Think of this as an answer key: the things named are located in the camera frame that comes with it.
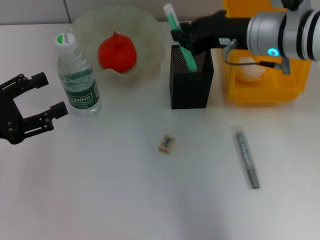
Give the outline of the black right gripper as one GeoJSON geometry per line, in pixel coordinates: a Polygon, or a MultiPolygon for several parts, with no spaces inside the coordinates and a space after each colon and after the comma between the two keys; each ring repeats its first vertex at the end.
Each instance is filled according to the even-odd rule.
{"type": "Polygon", "coordinates": [[[193,22],[180,22],[180,29],[171,30],[174,42],[194,54],[224,48],[227,39],[237,41],[237,49],[247,50],[249,17],[226,17],[225,10],[200,17],[193,22]]]}

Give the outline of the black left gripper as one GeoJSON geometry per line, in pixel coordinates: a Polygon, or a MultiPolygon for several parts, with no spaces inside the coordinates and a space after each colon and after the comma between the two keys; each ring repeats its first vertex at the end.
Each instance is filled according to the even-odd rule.
{"type": "Polygon", "coordinates": [[[23,118],[14,98],[34,88],[48,85],[44,72],[33,75],[30,79],[22,73],[0,85],[0,138],[12,145],[21,143],[24,139],[52,131],[53,119],[59,119],[68,114],[66,104],[61,101],[50,109],[39,114],[23,118]]]}

